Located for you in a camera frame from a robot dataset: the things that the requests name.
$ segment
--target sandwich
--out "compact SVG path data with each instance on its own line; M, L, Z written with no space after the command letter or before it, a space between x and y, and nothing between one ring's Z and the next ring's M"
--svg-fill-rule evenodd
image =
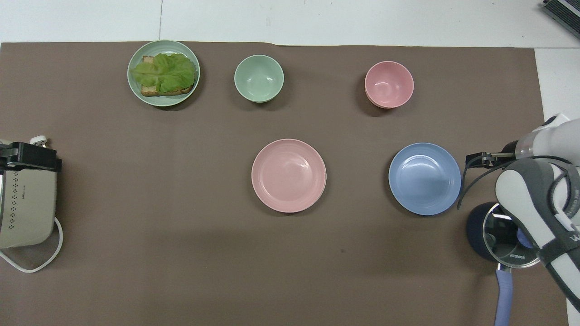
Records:
M141 84L143 96L187 94L195 81L195 66L181 53L143 56L143 61L130 71Z

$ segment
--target purple handle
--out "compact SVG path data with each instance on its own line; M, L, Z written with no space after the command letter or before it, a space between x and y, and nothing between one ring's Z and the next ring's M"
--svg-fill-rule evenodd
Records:
M509 271L496 270L498 278L499 297L498 308L495 311L494 326L508 326L509 316L512 311L513 279Z

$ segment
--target white table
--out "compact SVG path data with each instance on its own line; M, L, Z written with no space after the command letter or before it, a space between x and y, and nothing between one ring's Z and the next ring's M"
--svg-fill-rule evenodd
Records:
M534 48L544 116L563 112L569 118L580 118L580 39L542 12L541 3L0 0L0 43L175 39L279 45Z

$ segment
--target green plate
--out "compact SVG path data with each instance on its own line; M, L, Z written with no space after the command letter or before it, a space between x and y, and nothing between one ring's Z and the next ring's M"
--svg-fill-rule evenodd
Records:
M135 81L129 70L135 68L137 64L143 61L143 56L156 56L159 53L167 53L169 55L172 53L181 53L193 62L193 65L195 66L195 81L193 82L191 92L175 96L143 96L141 94L141 84ZM153 106L172 106L185 101L185 99L188 98L197 88L197 84L200 82L200 75L200 62L197 60L197 57L193 54L190 48L179 42L170 41L168 39L153 41L143 45L139 50L137 50L137 52L135 52L133 57L131 57L129 67L127 67L127 81L129 82L129 87L131 87L135 96L140 98L141 101Z

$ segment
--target white cable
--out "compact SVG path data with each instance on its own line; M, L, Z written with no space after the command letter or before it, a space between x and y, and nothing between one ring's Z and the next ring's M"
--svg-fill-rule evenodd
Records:
M562 224L562 226L565 227L568 232L575 231L573 226L574 224L572 223L572 221L570 221L570 218L566 215L566 213L564 213L564 211L560 207L558 206L555 207L558 214L555 214L554 217L558 220L558 222L560 222L560 224Z
M60 247L63 246L63 228L60 226L60 222L56 218L56 216L55 216L55 223L56 223L56 226L59 228L59 245L56 247L56 251L52 254L52 256L44 264L38 266L35 269L24 269L21 266L19 266L17 263L15 263L14 261L12 261L10 258L8 258L6 255L4 255L4 253L2 251L0 251L0 257L4 258L5 261L7 261L10 265L12 265L17 270L23 271L25 273L30 274L30 273L34 273L36 271L43 269L46 265L48 265L56 257L56 255L59 254Z

